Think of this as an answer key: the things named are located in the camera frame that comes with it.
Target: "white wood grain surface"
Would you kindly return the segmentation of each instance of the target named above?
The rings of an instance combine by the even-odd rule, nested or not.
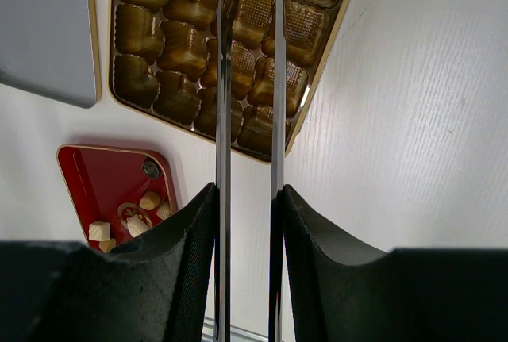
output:
[[[108,0],[97,2],[106,86]],[[508,247],[507,108],[508,0],[352,0],[287,182],[384,250]],[[1,86],[0,137],[3,239],[83,240],[55,160],[68,142],[154,144],[180,205],[214,180],[212,144],[107,93],[80,110]],[[232,323],[265,333],[270,168],[234,155],[232,169]]]

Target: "white table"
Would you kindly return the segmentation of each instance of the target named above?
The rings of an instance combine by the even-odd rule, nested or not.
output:
[[[352,0],[286,181],[384,250],[508,246],[507,2]],[[214,180],[211,143],[109,96],[108,0],[97,4],[104,95],[94,108],[0,87],[2,239],[83,240],[61,144],[155,146],[181,206]],[[232,323],[266,333],[270,167],[235,154],[232,169]]]

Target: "red tray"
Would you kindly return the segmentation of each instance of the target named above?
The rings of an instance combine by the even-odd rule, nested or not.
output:
[[[161,154],[151,150],[108,148],[88,145],[64,145],[57,152],[58,164],[71,195],[88,244],[99,249],[99,242],[88,240],[88,227],[95,221],[110,223],[111,237],[117,245],[131,240],[125,219],[141,214],[151,226],[162,220],[157,208],[143,210],[139,202],[147,191],[154,191],[167,201],[171,213],[178,211],[171,170]],[[149,178],[143,163],[151,159],[161,175]]]

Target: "empty chocolate tray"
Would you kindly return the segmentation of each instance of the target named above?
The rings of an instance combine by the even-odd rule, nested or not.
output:
[[[275,0],[239,0],[231,141],[271,161]],[[287,148],[318,86],[349,0],[286,0]],[[110,91],[124,106],[215,140],[217,0],[111,0]]]

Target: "gray panel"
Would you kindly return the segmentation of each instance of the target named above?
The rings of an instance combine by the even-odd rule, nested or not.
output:
[[[93,106],[97,91],[88,8],[88,0],[0,0],[0,83]]]

